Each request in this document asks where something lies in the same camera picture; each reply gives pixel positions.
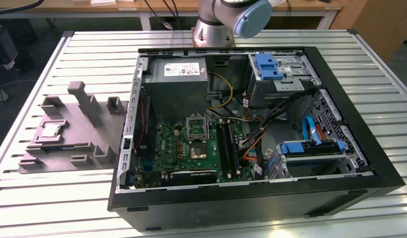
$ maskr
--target white sticker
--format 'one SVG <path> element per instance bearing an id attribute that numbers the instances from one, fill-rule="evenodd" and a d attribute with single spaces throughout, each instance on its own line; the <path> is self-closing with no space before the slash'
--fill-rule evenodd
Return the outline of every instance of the white sticker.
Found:
<path id="1" fill-rule="evenodd" d="M 135 7 L 120 7 L 117 11 L 136 11 Z"/>
<path id="2" fill-rule="evenodd" d="M 279 67 L 281 72 L 291 72 L 289 67 Z"/>
<path id="3" fill-rule="evenodd" d="M 199 63 L 167 63 L 163 67 L 163 76 L 188 76 L 199 74 Z"/>
<path id="4" fill-rule="evenodd" d="M 262 169 L 258 164 L 254 165 L 254 171 L 258 173 L 258 175 L 262 175 Z"/>
<path id="5" fill-rule="evenodd" d="M 272 151 L 271 151 L 270 149 L 267 149 L 267 150 L 264 151 L 264 156 L 271 155 L 271 153 L 272 153 Z"/>
<path id="6" fill-rule="evenodd" d="M 243 108 L 248 107 L 248 100 L 246 98 L 243 98 Z"/>
<path id="7" fill-rule="evenodd" d="M 326 6 L 325 10 L 339 10 L 339 6 Z"/>

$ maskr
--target blue tab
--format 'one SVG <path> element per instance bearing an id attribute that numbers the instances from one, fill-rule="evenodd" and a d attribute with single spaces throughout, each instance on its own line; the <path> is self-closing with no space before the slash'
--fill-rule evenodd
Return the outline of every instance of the blue tab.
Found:
<path id="1" fill-rule="evenodd" d="M 307 140 L 307 139 L 309 139 L 309 136 L 307 136 L 307 129 L 306 129 L 306 123 L 309 124 L 309 130 L 310 130 L 311 140 L 315 141 L 315 144 L 317 144 L 317 145 L 321 145 L 321 140 L 318 139 L 318 136 L 317 136 L 314 120 L 311 119 L 310 116 L 305 116 L 305 117 L 303 117 L 303 120 L 302 120 L 303 140 Z"/>
<path id="2" fill-rule="evenodd" d="M 289 153 L 289 151 L 287 151 L 287 147 L 286 147 L 286 145 L 285 145 L 285 144 L 279 145 L 279 150 L 281 150 L 281 153 L 282 153 L 282 154 Z"/>
<path id="3" fill-rule="evenodd" d="M 271 57 L 271 54 L 255 54 L 255 65 L 259 70 L 262 80 L 282 79 L 283 75 L 278 71 L 278 63 Z"/>
<path id="4" fill-rule="evenodd" d="M 289 153 L 303 153 L 303 146 L 301 142 L 285 143 Z"/>
<path id="5" fill-rule="evenodd" d="M 343 142 L 341 140 L 335 141 L 335 144 L 338 146 L 339 151 L 342 152 L 345 150 Z"/>
<path id="6" fill-rule="evenodd" d="M 267 169 L 271 167 L 272 163 L 274 163 L 274 156 L 271 156 L 271 159 L 268 161 Z"/>

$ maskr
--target yellow wire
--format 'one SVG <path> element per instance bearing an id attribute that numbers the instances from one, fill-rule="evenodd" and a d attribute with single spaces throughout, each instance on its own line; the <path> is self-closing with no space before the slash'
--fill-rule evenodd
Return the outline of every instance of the yellow wire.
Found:
<path id="1" fill-rule="evenodd" d="M 232 87 L 231 87 L 231 84 L 228 83 L 228 81 L 216 73 L 207 73 L 207 74 L 212 74 L 215 75 L 218 78 L 220 78 L 223 80 L 223 82 L 228 85 L 228 88 L 230 88 L 230 97 L 227 99 L 227 101 L 224 101 L 223 104 L 218 105 L 218 106 L 214 106 L 214 107 L 206 107 L 207 109 L 215 109 L 215 108 L 222 108 L 231 100 L 232 100 Z"/>
<path id="2" fill-rule="evenodd" d="M 255 144 L 258 143 L 258 141 L 262 139 L 262 136 L 263 136 L 263 132 L 262 132 L 262 135 L 259 136 L 259 138 L 255 140 L 255 142 L 251 144 L 251 146 L 248 147 L 248 149 L 247 149 L 247 151 L 246 151 L 246 153 L 244 153 L 244 155 L 243 155 L 243 160 L 246 159 L 246 157 L 247 157 L 247 154 L 248 154 L 248 152 L 250 152 L 250 150 L 251 150 L 251 148 L 255 146 Z"/>

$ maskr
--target blue latch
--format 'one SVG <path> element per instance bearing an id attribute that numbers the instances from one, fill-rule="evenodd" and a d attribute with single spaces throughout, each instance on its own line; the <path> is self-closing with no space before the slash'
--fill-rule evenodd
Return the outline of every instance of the blue latch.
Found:
<path id="1" fill-rule="evenodd" d="M 281 153 L 285 155 L 287 153 L 303 153 L 303 146 L 301 142 L 286 142 L 279 145 Z"/>
<path id="2" fill-rule="evenodd" d="M 255 64 L 260 72 L 262 80 L 281 80 L 283 75 L 278 71 L 278 63 L 271 54 L 255 54 Z"/>
<path id="3" fill-rule="evenodd" d="M 303 146 L 301 142 L 285 143 L 289 153 L 303 153 Z"/>
<path id="4" fill-rule="evenodd" d="M 343 142 L 341 140 L 338 140 L 338 141 L 335 141 L 335 144 L 338 146 L 339 151 L 342 152 L 345 150 Z"/>
<path id="5" fill-rule="evenodd" d="M 281 150 L 281 153 L 282 153 L 282 154 L 289 153 L 289 151 L 287 151 L 287 147 L 286 147 L 286 145 L 285 145 L 285 144 L 279 145 L 279 150 Z"/>

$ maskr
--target slotted metal table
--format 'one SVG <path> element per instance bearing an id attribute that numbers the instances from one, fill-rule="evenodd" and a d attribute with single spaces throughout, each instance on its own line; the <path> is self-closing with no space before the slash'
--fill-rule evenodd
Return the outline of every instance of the slotted metal table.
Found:
<path id="1" fill-rule="evenodd" d="M 281 30 L 235 42 L 318 48 L 407 183 L 407 88 L 359 36 L 345 30 Z M 108 96 L 127 100 L 136 50 L 190 46 L 190 31 L 64 34 L 0 147 L 0 237 L 407 237 L 407 185 L 330 217 L 140 234 L 107 211 L 112 170 L 16 172 L 45 96 L 73 102 L 66 85 L 75 80 L 99 101 Z"/>

